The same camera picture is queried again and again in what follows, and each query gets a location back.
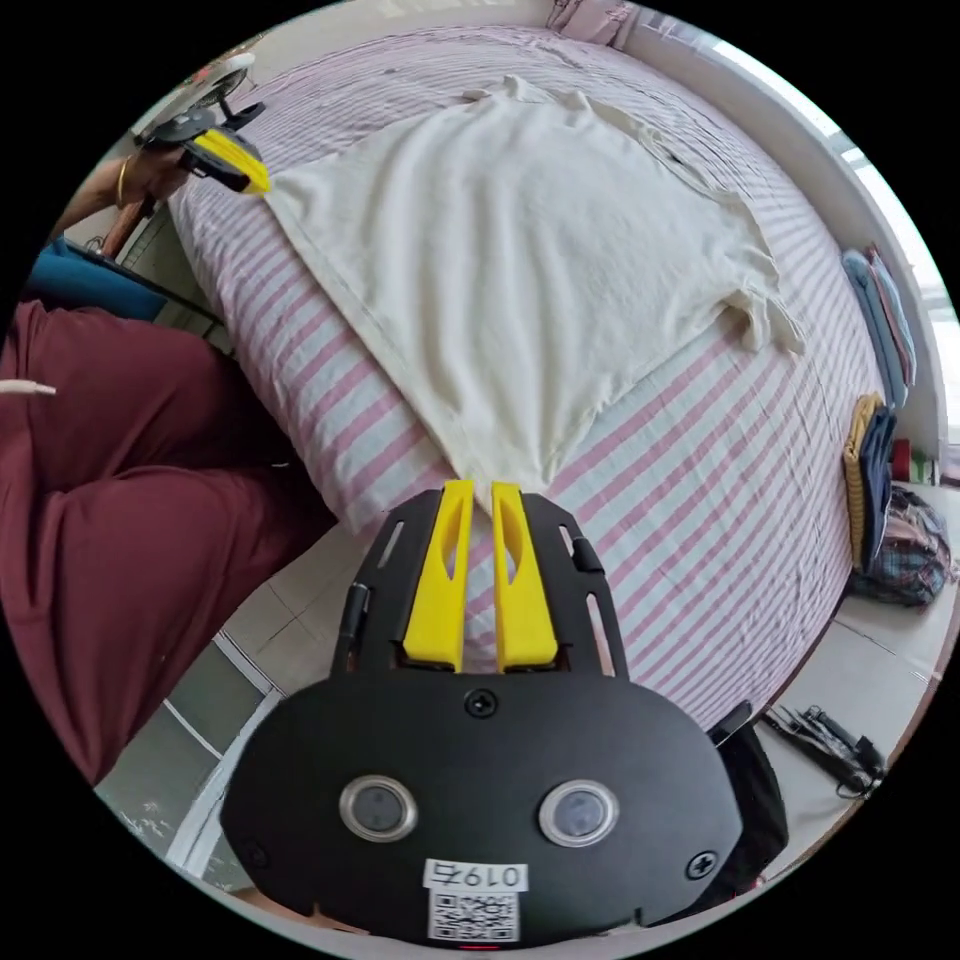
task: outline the yellow cloth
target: yellow cloth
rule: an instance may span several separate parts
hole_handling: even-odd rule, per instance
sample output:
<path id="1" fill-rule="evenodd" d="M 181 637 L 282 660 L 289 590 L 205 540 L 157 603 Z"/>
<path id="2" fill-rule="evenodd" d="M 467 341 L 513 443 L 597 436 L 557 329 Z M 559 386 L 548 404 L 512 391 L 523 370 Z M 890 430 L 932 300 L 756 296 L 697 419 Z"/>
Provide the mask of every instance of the yellow cloth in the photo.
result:
<path id="1" fill-rule="evenodd" d="M 874 413 L 883 406 L 879 393 L 862 396 L 853 408 L 853 423 L 843 448 L 843 471 L 847 481 L 847 511 L 850 514 L 850 549 L 853 552 L 853 568 L 860 569 L 860 554 L 863 550 L 863 477 L 860 475 L 860 447 Z"/>

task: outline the human hand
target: human hand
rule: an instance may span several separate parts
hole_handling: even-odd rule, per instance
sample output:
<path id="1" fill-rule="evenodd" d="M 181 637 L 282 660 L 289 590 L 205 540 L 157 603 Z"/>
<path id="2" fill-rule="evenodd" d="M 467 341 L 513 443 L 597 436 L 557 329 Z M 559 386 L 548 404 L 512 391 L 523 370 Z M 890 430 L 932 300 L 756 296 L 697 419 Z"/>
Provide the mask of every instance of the human hand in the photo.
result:
<path id="1" fill-rule="evenodd" d="M 299 923 L 309 923 L 311 926 L 320 927 L 323 930 L 340 930 L 343 933 L 367 933 L 366 930 L 361 930 L 359 927 L 351 927 L 348 923 L 340 923 L 338 920 L 331 920 L 330 917 L 324 916 L 319 910 L 316 909 L 316 907 L 314 907 L 312 917 L 303 917 L 299 913 L 294 913 L 292 910 L 289 910 L 287 907 L 280 906 L 279 903 L 262 894 L 256 887 L 247 887 L 243 890 L 234 890 L 231 895 L 236 897 L 238 900 L 243 900 L 244 903 L 249 903 L 251 906 L 259 907 L 261 910 L 266 910 L 267 913 L 275 914 L 276 916 L 283 917 L 286 920 L 296 920 Z"/>
<path id="2" fill-rule="evenodd" d="M 186 182 L 189 172 L 179 166 L 183 148 L 139 150 L 127 157 L 117 175 L 117 206 L 152 197 L 162 203 Z"/>

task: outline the label sticker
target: label sticker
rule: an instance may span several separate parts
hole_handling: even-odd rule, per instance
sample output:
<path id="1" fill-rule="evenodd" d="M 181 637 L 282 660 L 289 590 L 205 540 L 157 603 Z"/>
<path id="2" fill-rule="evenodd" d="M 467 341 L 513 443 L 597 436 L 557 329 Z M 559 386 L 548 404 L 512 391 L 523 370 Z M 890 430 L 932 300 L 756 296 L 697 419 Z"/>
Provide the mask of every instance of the label sticker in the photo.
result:
<path id="1" fill-rule="evenodd" d="M 446 943 L 517 943 L 520 897 L 515 893 L 430 891 L 428 937 Z"/>
<path id="2" fill-rule="evenodd" d="M 443 893 L 526 893 L 527 865 L 427 860 L 423 885 Z"/>

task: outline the camera lens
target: camera lens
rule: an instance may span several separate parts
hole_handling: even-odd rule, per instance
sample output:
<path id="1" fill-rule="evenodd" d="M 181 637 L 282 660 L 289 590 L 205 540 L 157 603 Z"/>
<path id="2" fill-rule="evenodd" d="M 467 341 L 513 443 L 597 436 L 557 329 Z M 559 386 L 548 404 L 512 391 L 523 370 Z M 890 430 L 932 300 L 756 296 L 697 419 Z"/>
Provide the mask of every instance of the camera lens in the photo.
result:
<path id="1" fill-rule="evenodd" d="M 340 817 L 363 840 L 390 843 L 417 825 L 410 791 L 390 777 L 370 775 L 349 783 L 340 795 Z"/>
<path id="2" fill-rule="evenodd" d="M 588 847 L 614 828 L 617 798 L 594 780 L 570 780 L 547 794 L 540 805 L 540 829 L 561 847 Z"/>

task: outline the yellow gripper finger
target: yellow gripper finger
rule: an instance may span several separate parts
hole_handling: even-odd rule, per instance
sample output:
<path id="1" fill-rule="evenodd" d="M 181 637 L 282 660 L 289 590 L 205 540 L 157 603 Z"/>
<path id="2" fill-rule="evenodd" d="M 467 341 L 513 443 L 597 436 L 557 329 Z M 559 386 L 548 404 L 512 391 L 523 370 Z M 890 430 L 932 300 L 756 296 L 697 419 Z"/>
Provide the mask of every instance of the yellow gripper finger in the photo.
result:
<path id="1" fill-rule="evenodd" d="M 411 660 L 449 666 L 455 673 L 463 667 L 472 515 L 473 484 L 469 480 L 445 484 L 403 639 L 403 652 Z"/>
<path id="2" fill-rule="evenodd" d="M 557 639 L 520 488 L 514 484 L 493 485 L 493 551 L 497 669 L 549 666 L 557 657 Z M 508 552 L 515 567 L 512 580 Z"/>
<path id="3" fill-rule="evenodd" d="M 239 143 L 224 136 L 219 130 L 207 130 L 194 142 L 221 160 L 225 160 L 246 176 L 249 183 L 244 193 L 267 193 L 270 190 L 270 174 L 264 162 L 244 150 Z"/>

